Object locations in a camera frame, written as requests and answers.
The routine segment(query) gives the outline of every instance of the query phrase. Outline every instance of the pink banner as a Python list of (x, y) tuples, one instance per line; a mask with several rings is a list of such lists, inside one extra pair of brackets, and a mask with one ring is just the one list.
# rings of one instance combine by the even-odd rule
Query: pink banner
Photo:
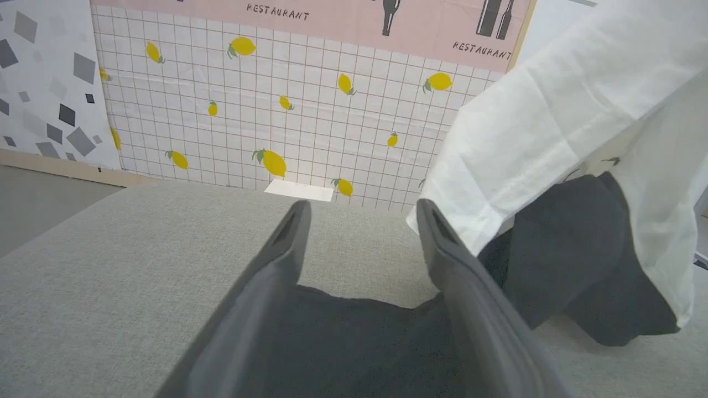
[(504, 72), (530, 0), (95, 0)]

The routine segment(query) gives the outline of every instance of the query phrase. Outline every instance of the black cloth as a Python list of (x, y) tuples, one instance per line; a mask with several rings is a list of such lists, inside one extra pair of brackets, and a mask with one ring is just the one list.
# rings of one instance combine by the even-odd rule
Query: black cloth
[(266, 373), (264, 397), (463, 397), (441, 296), (415, 309), (297, 286)]
[(679, 331), (639, 264), (627, 201), (610, 173), (551, 187), (479, 260), (532, 329), (563, 312), (606, 346)]
[[(564, 312), (597, 342), (678, 331), (634, 252), (610, 174), (552, 187), (479, 254), (531, 328)], [(443, 298), (415, 309), (297, 286), (273, 346), (264, 397), (463, 397)]]

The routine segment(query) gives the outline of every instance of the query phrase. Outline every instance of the dark gray fabric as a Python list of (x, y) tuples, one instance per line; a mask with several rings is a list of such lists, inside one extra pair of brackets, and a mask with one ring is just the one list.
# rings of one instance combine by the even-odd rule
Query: dark gray fabric
[(639, 265), (627, 204), (609, 173), (555, 185), (480, 259), (532, 328), (565, 312), (606, 346), (678, 331)]

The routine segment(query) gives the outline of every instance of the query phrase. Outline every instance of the shirt sleeve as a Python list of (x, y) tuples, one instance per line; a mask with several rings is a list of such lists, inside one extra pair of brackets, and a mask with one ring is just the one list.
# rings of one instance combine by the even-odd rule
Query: shirt sleeve
[[(708, 65), (708, 2), (606, 1), (463, 106), (421, 192), (475, 255)], [(416, 211), (407, 222), (417, 231)]]

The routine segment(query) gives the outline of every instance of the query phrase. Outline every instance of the gray floor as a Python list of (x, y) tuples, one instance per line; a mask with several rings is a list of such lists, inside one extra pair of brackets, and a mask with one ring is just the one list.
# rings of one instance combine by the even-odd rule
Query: gray floor
[(120, 189), (0, 166), (0, 257)]

